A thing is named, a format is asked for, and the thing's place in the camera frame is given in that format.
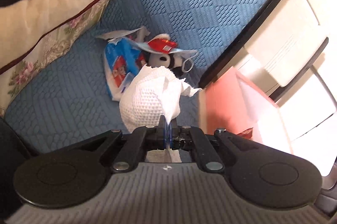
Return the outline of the white paper towel roll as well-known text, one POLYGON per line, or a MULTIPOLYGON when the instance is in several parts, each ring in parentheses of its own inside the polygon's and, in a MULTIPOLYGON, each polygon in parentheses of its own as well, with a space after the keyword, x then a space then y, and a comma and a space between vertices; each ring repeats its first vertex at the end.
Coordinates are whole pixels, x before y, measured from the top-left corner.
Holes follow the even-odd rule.
POLYGON ((138 127, 158 125, 162 115, 169 123, 181 112, 181 96, 192 97, 200 90, 164 66, 143 66, 119 101, 122 121, 130 133, 138 127))

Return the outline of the blue tissue pack bag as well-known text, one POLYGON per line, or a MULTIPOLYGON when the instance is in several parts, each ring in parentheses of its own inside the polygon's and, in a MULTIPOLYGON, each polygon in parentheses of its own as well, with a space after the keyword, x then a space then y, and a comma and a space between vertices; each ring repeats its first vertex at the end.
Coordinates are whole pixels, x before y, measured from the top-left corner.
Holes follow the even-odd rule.
POLYGON ((134 30, 117 30, 97 36, 107 42, 103 52, 104 73, 108 94, 114 101, 120 101, 141 68, 147 65, 137 42, 143 42, 149 35, 142 26, 134 30))

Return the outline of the black white panda plush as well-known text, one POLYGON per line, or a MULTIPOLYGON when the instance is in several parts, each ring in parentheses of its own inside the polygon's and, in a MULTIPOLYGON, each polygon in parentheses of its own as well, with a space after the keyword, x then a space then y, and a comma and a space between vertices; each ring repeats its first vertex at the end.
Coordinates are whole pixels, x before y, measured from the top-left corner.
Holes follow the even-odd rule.
POLYGON ((175 76, 182 77, 183 57, 178 53, 178 44, 168 34, 159 34, 148 41, 143 49, 146 52, 147 64, 152 67, 164 66, 175 76))

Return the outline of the pink storage box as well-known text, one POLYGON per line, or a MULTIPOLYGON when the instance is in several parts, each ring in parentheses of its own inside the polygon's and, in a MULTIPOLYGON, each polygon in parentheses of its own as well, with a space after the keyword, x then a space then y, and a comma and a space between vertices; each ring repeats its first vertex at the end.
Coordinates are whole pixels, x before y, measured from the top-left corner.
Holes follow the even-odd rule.
POLYGON ((218 128, 291 154, 280 108, 235 67, 206 89, 207 133, 218 128))

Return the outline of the red glittery ornament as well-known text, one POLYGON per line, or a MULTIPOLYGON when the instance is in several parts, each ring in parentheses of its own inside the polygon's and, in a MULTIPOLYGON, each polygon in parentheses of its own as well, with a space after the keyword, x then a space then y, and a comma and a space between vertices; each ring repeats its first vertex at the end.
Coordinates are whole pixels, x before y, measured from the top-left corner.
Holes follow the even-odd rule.
POLYGON ((165 54, 169 54, 173 49, 178 47, 176 42, 164 38, 152 39, 147 44, 150 49, 165 54))

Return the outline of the white side cabinet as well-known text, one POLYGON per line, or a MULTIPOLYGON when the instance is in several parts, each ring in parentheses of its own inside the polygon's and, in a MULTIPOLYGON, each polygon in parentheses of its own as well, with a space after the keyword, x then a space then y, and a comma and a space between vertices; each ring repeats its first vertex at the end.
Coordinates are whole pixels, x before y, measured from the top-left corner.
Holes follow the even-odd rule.
POLYGON ((336 159, 336 0, 281 0, 235 67, 266 95, 278 88, 292 153, 328 176, 336 159))

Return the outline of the blue quilted sofa cover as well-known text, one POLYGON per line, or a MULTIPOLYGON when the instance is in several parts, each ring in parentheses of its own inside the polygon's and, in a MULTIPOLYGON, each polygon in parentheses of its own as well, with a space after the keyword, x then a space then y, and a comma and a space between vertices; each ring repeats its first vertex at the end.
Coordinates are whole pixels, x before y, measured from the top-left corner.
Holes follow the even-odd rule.
POLYGON ((106 42, 98 35, 144 26, 197 50, 187 81, 197 86, 266 0, 109 0, 101 16, 65 55, 41 69, 10 103, 1 123, 32 155, 48 153, 110 129, 124 131, 103 70, 106 42))

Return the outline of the floral beige cushion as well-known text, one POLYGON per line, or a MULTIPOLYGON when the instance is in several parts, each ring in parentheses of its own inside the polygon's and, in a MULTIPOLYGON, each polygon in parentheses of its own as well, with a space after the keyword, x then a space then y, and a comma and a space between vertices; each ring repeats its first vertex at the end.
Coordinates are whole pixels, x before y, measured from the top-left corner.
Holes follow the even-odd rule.
POLYGON ((101 16, 109 0, 23 0, 1 7, 1 112, 101 16))

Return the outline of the black sofa frame edge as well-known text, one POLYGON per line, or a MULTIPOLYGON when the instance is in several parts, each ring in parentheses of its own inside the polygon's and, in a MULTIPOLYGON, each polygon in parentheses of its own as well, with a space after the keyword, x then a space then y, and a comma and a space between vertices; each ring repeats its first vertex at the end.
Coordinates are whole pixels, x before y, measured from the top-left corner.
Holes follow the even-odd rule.
POLYGON ((233 42, 223 51, 219 58, 205 71, 199 80, 198 87, 205 88, 220 71, 231 61, 239 50, 248 42, 253 34, 261 27, 281 0, 266 0, 255 16, 248 22, 233 42))

